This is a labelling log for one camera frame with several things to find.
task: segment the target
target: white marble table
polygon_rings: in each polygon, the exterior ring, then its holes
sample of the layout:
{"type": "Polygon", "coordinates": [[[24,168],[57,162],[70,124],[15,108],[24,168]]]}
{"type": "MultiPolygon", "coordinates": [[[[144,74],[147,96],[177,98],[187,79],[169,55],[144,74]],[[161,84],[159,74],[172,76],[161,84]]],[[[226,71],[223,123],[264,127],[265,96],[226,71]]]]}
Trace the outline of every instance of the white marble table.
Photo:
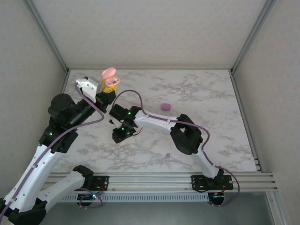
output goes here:
{"type": "MultiPolygon", "coordinates": [[[[65,93],[80,100],[74,89],[76,79],[97,77],[100,70],[72,70],[65,93]]],[[[121,78],[118,92],[134,89],[142,95],[144,108],[152,113],[188,115],[195,124],[206,127],[211,139],[206,152],[211,160],[230,171],[256,170],[229,73],[226,70],[117,70],[121,78]],[[162,103],[172,109],[164,112],[162,103]]],[[[139,106],[135,94],[126,93],[117,103],[130,108],[139,106]]],[[[53,172],[68,173],[85,165],[96,173],[103,172],[200,172],[193,159],[179,152],[171,137],[151,129],[119,144],[112,140],[114,125],[106,118],[99,124],[78,130],[78,138],[53,172]]],[[[99,118],[94,113],[88,121],[99,118]]]]}

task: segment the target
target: pink object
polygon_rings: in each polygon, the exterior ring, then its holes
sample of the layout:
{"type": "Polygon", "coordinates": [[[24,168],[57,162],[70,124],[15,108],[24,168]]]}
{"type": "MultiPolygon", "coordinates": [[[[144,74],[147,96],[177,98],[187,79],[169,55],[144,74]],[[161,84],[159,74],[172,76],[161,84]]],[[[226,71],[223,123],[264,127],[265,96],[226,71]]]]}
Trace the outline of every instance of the pink object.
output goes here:
{"type": "Polygon", "coordinates": [[[116,68],[110,67],[102,72],[102,79],[107,87],[112,87],[120,83],[120,78],[115,76],[116,68]]]}
{"type": "Polygon", "coordinates": [[[169,111],[171,109],[171,105],[168,103],[161,104],[161,109],[164,111],[169,111]]]}

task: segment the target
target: white wall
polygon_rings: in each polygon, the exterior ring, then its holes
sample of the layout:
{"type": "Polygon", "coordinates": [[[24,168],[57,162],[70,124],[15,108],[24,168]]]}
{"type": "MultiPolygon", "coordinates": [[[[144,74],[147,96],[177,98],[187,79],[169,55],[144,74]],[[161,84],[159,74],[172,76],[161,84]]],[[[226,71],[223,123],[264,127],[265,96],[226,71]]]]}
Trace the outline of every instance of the white wall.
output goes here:
{"type": "Polygon", "coordinates": [[[0,198],[35,152],[64,79],[20,0],[0,1],[0,198]]]}
{"type": "Polygon", "coordinates": [[[235,76],[259,155],[300,224],[299,0],[277,0],[235,76]]]}
{"type": "Polygon", "coordinates": [[[33,0],[74,68],[229,68],[266,0],[33,0]]]}

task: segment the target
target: purple cable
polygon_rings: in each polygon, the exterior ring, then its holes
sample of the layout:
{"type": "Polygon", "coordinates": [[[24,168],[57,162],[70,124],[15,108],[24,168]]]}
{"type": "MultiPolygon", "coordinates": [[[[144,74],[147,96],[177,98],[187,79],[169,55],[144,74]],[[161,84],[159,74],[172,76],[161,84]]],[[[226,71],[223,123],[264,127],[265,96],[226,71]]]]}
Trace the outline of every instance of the purple cable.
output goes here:
{"type": "MultiPolygon", "coordinates": [[[[92,106],[100,115],[101,115],[101,118],[98,119],[98,120],[95,120],[95,121],[91,121],[91,122],[87,122],[87,123],[83,123],[83,124],[80,124],[80,125],[77,125],[75,127],[72,127],[68,130],[66,130],[65,132],[63,132],[61,135],[59,135],[45,150],[44,152],[40,155],[39,158],[37,158],[37,160],[34,162],[34,166],[37,167],[39,161],[44,157],[44,155],[50,150],[50,148],[53,147],[53,145],[59,140],[61,139],[64,135],[66,135],[67,133],[71,132],[72,130],[75,130],[77,128],[81,128],[81,127],[84,127],[84,126],[87,126],[87,125],[91,125],[91,124],[95,124],[95,123],[98,123],[98,122],[101,122],[103,119],[104,119],[104,115],[103,113],[87,98],[85,97],[81,91],[79,90],[79,88],[77,87],[77,83],[75,83],[75,89],[77,91],[77,93],[90,105],[92,106]]],[[[25,177],[23,178],[23,180],[21,181],[19,187],[17,188],[17,190],[15,191],[15,194],[12,196],[11,199],[16,199],[16,197],[18,196],[20,190],[22,189],[22,187],[24,186],[25,182],[27,181],[27,179],[29,178],[29,176],[31,175],[32,171],[34,170],[35,168],[30,168],[29,171],[27,172],[27,174],[25,175],[25,177]]],[[[12,204],[13,202],[12,201],[9,201],[8,204],[4,207],[3,211],[1,212],[0,214],[0,224],[1,224],[1,221],[2,221],[2,218],[4,217],[4,214],[5,212],[8,210],[8,208],[10,207],[10,205],[12,204]]]]}
{"type": "MultiPolygon", "coordinates": [[[[94,192],[92,192],[92,191],[90,191],[90,190],[88,190],[88,189],[86,189],[86,188],[80,188],[80,189],[78,189],[78,190],[87,191],[87,192],[89,192],[90,194],[95,195],[94,192]]],[[[82,207],[81,203],[82,203],[82,201],[83,201],[87,196],[88,196],[88,195],[85,195],[85,196],[83,196],[83,197],[80,199],[80,202],[79,202],[79,206],[80,206],[80,207],[82,207]]],[[[87,209],[97,209],[97,208],[100,208],[101,206],[103,206],[103,201],[102,201],[101,197],[98,196],[97,198],[98,198],[98,199],[100,200],[100,202],[101,202],[100,205],[97,205],[97,206],[86,206],[85,209],[86,209],[86,210],[87,210],[87,209]]]]}
{"type": "MultiPolygon", "coordinates": [[[[165,119],[165,118],[161,118],[161,117],[158,117],[158,116],[152,116],[152,115],[150,115],[150,114],[147,114],[146,111],[144,110],[144,107],[143,107],[142,96],[141,96],[140,93],[138,93],[136,90],[124,90],[124,91],[122,91],[120,94],[117,95],[117,97],[116,97],[115,100],[113,101],[112,105],[114,105],[115,102],[117,101],[118,97],[119,97],[120,95],[122,95],[123,93],[125,93],[125,92],[134,92],[135,94],[138,95],[138,97],[140,98],[140,104],[141,104],[142,112],[143,112],[145,115],[148,115],[149,117],[154,118],[154,119],[157,119],[157,120],[168,121],[168,120],[165,119]]],[[[181,124],[189,125],[189,126],[196,127],[196,128],[201,129],[201,130],[204,130],[204,131],[206,132],[207,138],[206,138],[205,142],[203,143],[203,145],[201,146],[201,150],[203,151],[203,154],[204,154],[205,158],[206,158],[207,161],[208,161],[211,165],[213,165],[214,167],[216,167],[216,168],[218,168],[218,169],[221,169],[221,170],[224,170],[224,171],[226,171],[227,173],[229,173],[229,174],[235,179],[235,181],[236,181],[236,183],[237,183],[237,185],[238,185],[238,192],[237,192],[236,196],[235,196],[232,200],[230,200],[230,201],[228,201],[228,202],[226,202],[226,203],[224,203],[224,204],[222,204],[222,205],[214,205],[214,204],[212,204],[212,206],[213,206],[213,207],[224,207],[224,206],[227,206],[227,205],[229,205],[230,203],[232,203],[232,202],[239,196],[239,194],[240,194],[240,183],[239,183],[238,179],[237,179],[230,171],[228,171],[227,169],[224,169],[224,168],[222,168],[222,167],[220,167],[220,166],[214,165],[213,162],[212,162],[212,161],[208,158],[208,156],[206,155],[206,152],[204,151],[204,146],[207,144],[207,142],[208,142],[209,139],[210,139],[210,133],[208,132],[208,130],[207,130],[206,128],[204,128],[204,127],[202,127],[202,126],[200,126],[200,125],[194,124],[194,123],[188,123],[188,122],[178,121],[178,120],[170,120],[170,122],[172,122],[172,123],[181,123],[181,124]]]]}

